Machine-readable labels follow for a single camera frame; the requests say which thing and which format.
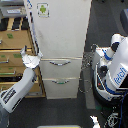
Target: drawer handle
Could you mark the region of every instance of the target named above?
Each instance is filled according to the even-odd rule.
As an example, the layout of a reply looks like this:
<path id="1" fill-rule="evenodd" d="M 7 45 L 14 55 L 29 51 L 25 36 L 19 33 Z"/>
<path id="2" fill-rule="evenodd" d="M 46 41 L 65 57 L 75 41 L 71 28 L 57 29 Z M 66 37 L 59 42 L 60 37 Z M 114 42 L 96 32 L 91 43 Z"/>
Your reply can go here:
<path id="1" fill-rule="evenodd" d="M 56 83 L 56 84 L 66 84 L 66 83 L 68 83 L 69 82 L 69 80 L 66 80 L 66 81 L 52 81 L 52 82 L 54 82 L 54 83 Z"/>
<path id="2" fill-rule="evenodd" d="M 0 73 L 0 75 L 15 75 L 16 71 L 14 72 L 7 72 L 7 73 Z"/>
<path id="3" fill-rule="evenodd" d="M 57 65 L 57 66 L 63 66 L 63 65 L 71 63 L 71 61 L 64 62 L 63 64 L 58 64 L 58 63 L 55 63 L 54 61 L 50 61 L 50 63 L 54 64 L 54 65 Z"/>
<path id="4" fill-rule="evenodd" d="M 0 64 L 8 63 L 8 62 L 9 62 L 9 59 L 7 59 L 7 61 L 0 61 Z"/>

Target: label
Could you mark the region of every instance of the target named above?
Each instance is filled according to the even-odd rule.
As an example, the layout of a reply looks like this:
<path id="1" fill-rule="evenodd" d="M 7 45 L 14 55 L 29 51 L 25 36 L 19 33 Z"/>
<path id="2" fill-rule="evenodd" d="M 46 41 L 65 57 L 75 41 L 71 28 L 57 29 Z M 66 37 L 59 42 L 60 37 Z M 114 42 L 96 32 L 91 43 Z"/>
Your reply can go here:
<path id="1" fill-rule="evenodd" d="M 6 56 L 5 55 L 1 55 L 1 58 L 6 58 Z"/>
<path id="2" fill-rule="evenodd" d="M 13 54 L 14 58 L 22 58 L 21 54 Z"/>
<path id="3" fill-rule="evenodd" d="M 10 68 L 8 68 L 8 69 L 11 70 L 11 69 L 13 69 L 13 68 L 10 67 Z"/>
<path id="4" fill-rule="evenodd" d="M 38 3 L 37 10 L 39 17 L 49 17 L 49 5 L 47 3 Z"/>
<path id="5" fill-rule="evenodd" d="M 7 36 L 8 36 L 9 39 L 13 38 L 13 35 L 11 33 L 8 33 Z"/>
<path id="6" fill-rule="evenodd" d="M 120 64 L 112 79 L 117 87 L 120 87 L 127 74 L 128 71 Z"/>

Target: blue logo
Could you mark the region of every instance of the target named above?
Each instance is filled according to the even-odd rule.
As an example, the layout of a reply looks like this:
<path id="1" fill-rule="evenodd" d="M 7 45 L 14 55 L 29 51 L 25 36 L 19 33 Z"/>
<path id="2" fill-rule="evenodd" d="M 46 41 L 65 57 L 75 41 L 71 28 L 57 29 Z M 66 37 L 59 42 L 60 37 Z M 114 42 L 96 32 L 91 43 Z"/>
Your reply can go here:
<path id="1" fill-rule="evenodd" d="M 124 78 L 125 74 L 126 74 L 126 70 L 124 68 L 120 68 L 120 72 L 117 74 L 117 77 L 114 78 L 115 82 L 119 85 L 122 81 L 122 79 Z"/>

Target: sticker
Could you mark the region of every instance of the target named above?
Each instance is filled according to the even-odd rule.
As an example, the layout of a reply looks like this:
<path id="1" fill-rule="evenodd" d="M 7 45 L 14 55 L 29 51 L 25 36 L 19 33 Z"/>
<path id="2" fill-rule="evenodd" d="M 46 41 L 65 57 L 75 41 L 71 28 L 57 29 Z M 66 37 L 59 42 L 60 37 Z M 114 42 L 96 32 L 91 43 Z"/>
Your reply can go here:
<path id="1" fill-rule="evenodd" d="M 1 58 L 6 58 L 6 56 L 5 55 L 1 55 Z"/>
<path id="2" fill-rule="evenodd" d="M 8 68 L 9 70 L 13 69 L 12 67 Z"/>
<path id="3" fill-rule="evenodd" d="M 14 58 L 22 58 L 21 54 L 13 54 Z"/>
<path id="4" fill-rule="evenodd" d="M 9 39 L 13 38 L 13 35 L 11 33 L 8 33 L 7 36 L 8 36 Z"/>
<path id="5" fill-rule="evenodd" d="M 38 3 L 37 10 L 39 17 L 49 17 L 49 6 L 47 3 Z"/>

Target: cable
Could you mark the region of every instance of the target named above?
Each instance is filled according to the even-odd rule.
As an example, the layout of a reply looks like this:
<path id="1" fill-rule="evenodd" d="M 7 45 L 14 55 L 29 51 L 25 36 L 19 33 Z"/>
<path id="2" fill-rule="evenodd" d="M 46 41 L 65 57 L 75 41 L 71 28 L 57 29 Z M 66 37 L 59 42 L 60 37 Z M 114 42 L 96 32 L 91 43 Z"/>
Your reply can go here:
<path id="1" fill-rule="evenodd" d="M 82 92 L 82 93 L 88 93 L 91 89 L 92 89 L 92 83 L 89 81 L 89 80 L 84 80 L 85 82 L 89 82 L 90 84 L 91 84 L 91 87 L 87 90 L 87 91 L 82 91 L 81 89 L 80 89 L 80 85 L 79 85 L 79 91 L 80 92 Z"/>
<path id="2" fill-rule="evenodd" d="M 121 101 L 121 115 L 120 115 L 119 128 L 120 128 L 121 122 L 122 122 L 122 107 L 123 107 L 123 101 L 124 101 L 124 98 L 125 98 L 125 96 L 127 95 L 127 93 L 128 93 L 128 90 L 125 91 L 125 94 L 124 94 L 123 99 L 122 99 L 122 101 Z"/>
<path id="3" fill-rule="evenodd" d="M 117 123 L 118 123 L 118 113 L 112 113 L 112 114 L 108 117 L 107 121 L 105 122 L 104 128 L 106 128 L 106 125 L 107 125 L 107 124 L 108 124 L 108 126 L 109 126 L 110 128 L 114 128 L 114 126 L 115 126 Z"/>

